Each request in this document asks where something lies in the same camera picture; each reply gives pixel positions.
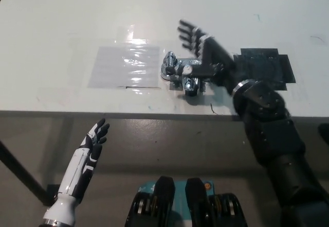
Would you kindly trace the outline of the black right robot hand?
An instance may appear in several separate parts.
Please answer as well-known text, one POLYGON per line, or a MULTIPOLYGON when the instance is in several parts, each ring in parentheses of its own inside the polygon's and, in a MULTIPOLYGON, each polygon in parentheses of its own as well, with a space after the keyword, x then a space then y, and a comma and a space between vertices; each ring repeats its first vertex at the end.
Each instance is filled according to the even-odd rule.
POLYGON ((169 76, 210 79, 217 86, 223 86, 231 96, 240 88, 255 84, 254 80, 238 70, 232 56, 213 36, 185 20, 179 21, 177 31, 182 47, 191 52, 199 64, 167 65, 165 72, 169 76))

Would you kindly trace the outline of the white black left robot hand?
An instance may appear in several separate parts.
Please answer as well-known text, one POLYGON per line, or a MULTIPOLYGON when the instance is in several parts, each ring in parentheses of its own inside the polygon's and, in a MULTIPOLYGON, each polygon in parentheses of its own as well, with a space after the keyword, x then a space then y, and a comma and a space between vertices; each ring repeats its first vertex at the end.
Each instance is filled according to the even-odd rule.
POLYGON ((99 120, 74 151, 59 186, 55 203, 45 212, 40 226, 74 226, 76 208, 82 202, 106 142, 109 124, 99 120))

